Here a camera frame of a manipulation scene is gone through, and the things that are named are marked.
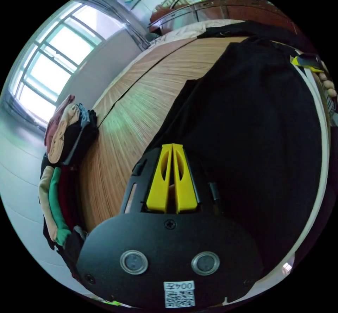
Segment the sticker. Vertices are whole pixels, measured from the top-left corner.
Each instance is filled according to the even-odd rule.
[[[190,281],[165,281],[164,301],[166,308],[183,308],[195,306],[195,283]]]

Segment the red clothing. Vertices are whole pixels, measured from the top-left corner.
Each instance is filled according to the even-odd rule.
[[[69,229],[73,231],[75,223],[74,217],[71,213],[72,207],[70,205],[70,202],[75,200],[69,199],[69,186],[70,186],[69,184],[70,184],[70,168],[69,166],[62,166],[61,176],[58,184],[59,205],[66,224],[68,225]]]

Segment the wooden surface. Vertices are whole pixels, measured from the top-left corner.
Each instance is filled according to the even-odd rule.
[[[164,57],[176,51],[180,47],[192,42],[196,38],[178,40],[164,45],[159,45],[153,51],[146,54],[142,59],[136,62],[112,87],[108,87],[104,94],[104,98],[95,104],[94,110],[98,117],[98,125],[109,113],[111,107],[123,96],[123,94],[135,83],[139,78],[155,66]]]
[[[192,41],[152,67],[115,103],[80,169],[81,202],[89,231],[119,213],[132,168],[159,130],[186,80],[205,75],[230,42],[244,39]]]

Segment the beige folded clothing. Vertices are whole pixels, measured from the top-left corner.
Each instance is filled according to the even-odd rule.
[[[79,116],[80,109],[76,104],[71,103],[66,106],[57,126],[56,132],[53,135],[52,143],[48,153],[48,159],[51,163],[54,164],[59,161],[63,150],[64,133],[68,126],[79,120]]]
[[[55,241],[57,237],[57,226],[53,219],[52,212],[50,211],[48,198],[49,186],[53,173],[54,168],[51,166],[46,166],[46,168],[42,173],[42,177],[39,183],[39,198],[43,216],[45,217],[46,220],[50,239],[52,239],[52,241]]]

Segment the window pane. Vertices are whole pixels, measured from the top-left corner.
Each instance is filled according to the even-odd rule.
[[[74,13],[74,16],[105,39],[108,39],[123,27],[123,24],[116,19],[90,6],[79,9]]]
[[[56,102],[58,95],[57,94],[52,94],[50,91],[47,91],[39,82],[37,82],[33,77],[30,76],[25,76],[25,80],[33,86],[35,89],[40,91],[43,95],[46,97],[50,98],[52,101]]]
[[[71,62],[69,62],[68,60],[66,60],[62,55],[58,54],[54,49],[46,45],[43,46],[42,49],[44,50],[45,53],[52,56],[54,60],[58,61],[61,65],[66,67],[68,70],[75,72],[77,67],[73,65]]]
[[[25,85],[19,101],[30,112],[46,122],[51,119],[56,108]]]
[[[31,70],[31,75],[59,95],[70,78],[70,74],[42,54]]]
[[[90,44],[67,27],[62,27],[49,43],[76,64],[80,64],[93,50]]]
[[[80,2],[74,2],[65,12],[62,13],[60,19],[65,18],[68,14],[70,14],[73,10],[77,9],[82,4]]]
[[[76,21],[72,18],[68,18],[65,21],[65,24],[74,28],[76,31],[78,31],[80,33],[80,35],[83,35],[84,37],[89,39],[96,46],[102,41],[96,34],[94,34],[92,31],[90,31],[84,25],[82,25],[81,23],[79,23],[78,21]]]

